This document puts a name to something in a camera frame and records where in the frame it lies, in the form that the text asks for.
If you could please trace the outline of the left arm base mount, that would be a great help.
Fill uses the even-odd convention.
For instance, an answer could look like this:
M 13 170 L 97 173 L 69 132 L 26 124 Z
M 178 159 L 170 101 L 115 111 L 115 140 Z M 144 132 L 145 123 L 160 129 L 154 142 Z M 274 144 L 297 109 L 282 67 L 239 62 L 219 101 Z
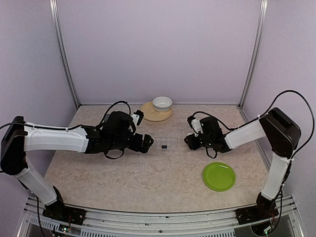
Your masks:
M 42 213 L 43 216 L 67 222 L 68 224 L 82 226 L 86 216 L 86 210 L 65 205 L 58 189 L 55 186 L 53 186 L 53 189 L 56 193 L 56 200 L 50 205 L 45 205 Z

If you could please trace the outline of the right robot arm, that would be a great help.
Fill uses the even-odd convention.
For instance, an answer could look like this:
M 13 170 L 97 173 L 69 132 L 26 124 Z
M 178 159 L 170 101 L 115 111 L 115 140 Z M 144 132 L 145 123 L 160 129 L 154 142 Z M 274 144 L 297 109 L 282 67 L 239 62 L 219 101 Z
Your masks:
M 202 119 L 191 115 L 187 122 L 193 132 L 184 141 L 194 151 L 205 148 L 215 153 L 227 153 L 247 143 L 267 138 L 272 150 L 272 163 L 259 194 L 262 201 L 252 209 L 255 218 L 265 218 L 272 210 L 270 201 L 276 199 L 286 180 L 292 156 L 301 138 L 299 126 L 279 108 L 273 108 L 237 128 L 230 128 L 227 133 L 223 133 L 220 127 L 223 122 L 210 114 L 205 114 Z

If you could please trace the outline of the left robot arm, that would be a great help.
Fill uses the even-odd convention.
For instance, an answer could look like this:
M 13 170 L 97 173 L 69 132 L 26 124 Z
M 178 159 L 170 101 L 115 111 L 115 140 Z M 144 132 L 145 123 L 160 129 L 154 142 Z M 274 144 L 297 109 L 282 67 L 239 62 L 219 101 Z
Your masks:
M 54 186 L 46 183 L 39 172 L 27 159 L 31 151 L 71 151 L 83 154 L 103 153 L 126 149 L 145 154 L 154 143 L 153 138 L 136 132 L 143 113 L 133 114 L 114 111 L 105 115 L 96 126 L 77 125 L 74 127 L 43 126 L 25 122 L 17 116 L 5 124 L 7 131 L 1 141 L 0 168 L 7 175 L 14 176 L 22 185 L 33 192 L 49 207 L 56 218 L 63 220 L 69 215 L 69 208 Z

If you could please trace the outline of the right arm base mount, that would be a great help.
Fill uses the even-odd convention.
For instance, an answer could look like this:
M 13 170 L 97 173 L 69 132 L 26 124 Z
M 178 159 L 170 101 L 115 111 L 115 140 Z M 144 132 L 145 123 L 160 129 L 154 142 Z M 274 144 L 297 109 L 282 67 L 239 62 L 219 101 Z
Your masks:
M 238 208 L 236 210 L 238 224 L 243 225 L 278 216 L 279 212 L 276 206 L 276 199 L 275 197 L 269 200 L 259 193 L 255 205 Z

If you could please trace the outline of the clear plastic pill organizer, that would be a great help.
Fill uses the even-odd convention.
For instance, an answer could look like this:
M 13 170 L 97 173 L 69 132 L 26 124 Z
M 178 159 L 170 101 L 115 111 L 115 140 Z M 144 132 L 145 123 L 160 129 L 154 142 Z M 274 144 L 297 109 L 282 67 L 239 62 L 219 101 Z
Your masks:
M 173 150 L 178 146 L 176 137 L 156 137 L 154 139 L 154 147 L 162 150 Z

